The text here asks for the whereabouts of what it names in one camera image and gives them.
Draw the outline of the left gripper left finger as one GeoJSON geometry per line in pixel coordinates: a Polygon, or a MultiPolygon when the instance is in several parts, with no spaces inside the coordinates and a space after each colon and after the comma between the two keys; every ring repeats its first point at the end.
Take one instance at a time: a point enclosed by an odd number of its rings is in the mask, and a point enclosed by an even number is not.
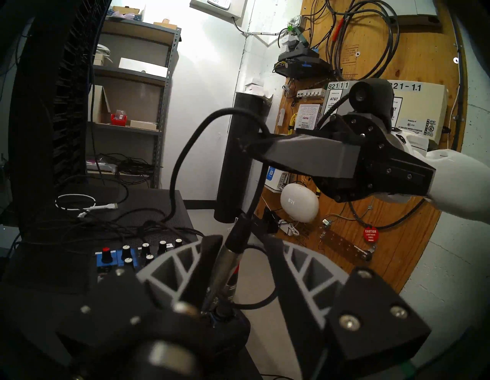
{"type": "Polygon", "coordinates": [[[116,269],[91,289],[57,328],[64,346],[101,346],[110,341],[164,340],[202,346],[198,317],[172,307],[179,301],[200,312],[223,236],[171,250],[138,272],[116,269]]]}

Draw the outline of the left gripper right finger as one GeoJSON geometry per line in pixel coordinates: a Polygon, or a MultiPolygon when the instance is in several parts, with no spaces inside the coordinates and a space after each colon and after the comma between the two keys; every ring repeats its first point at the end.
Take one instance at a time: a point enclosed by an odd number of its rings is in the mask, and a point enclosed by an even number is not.
{"type": "Polygon", "coordinates": [[[431,333],[368,267],[348,275],[322,254],[263,236],[303,379],[356,379],[411,359],[431,333]]]}

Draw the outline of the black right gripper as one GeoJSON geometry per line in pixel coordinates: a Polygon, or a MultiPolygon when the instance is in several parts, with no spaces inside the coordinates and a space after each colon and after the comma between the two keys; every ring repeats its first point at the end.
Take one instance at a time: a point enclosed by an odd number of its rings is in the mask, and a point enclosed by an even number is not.
{"type": "Polygon", "coordinates": [[[429,195],[436,168],[408,152],[408,141],[387,134],[372,114],[334,116],[320,135],[269,137],[241,142],[241,148],[267,166],[311,177],[336,202],[379,194],[429,195]]]}

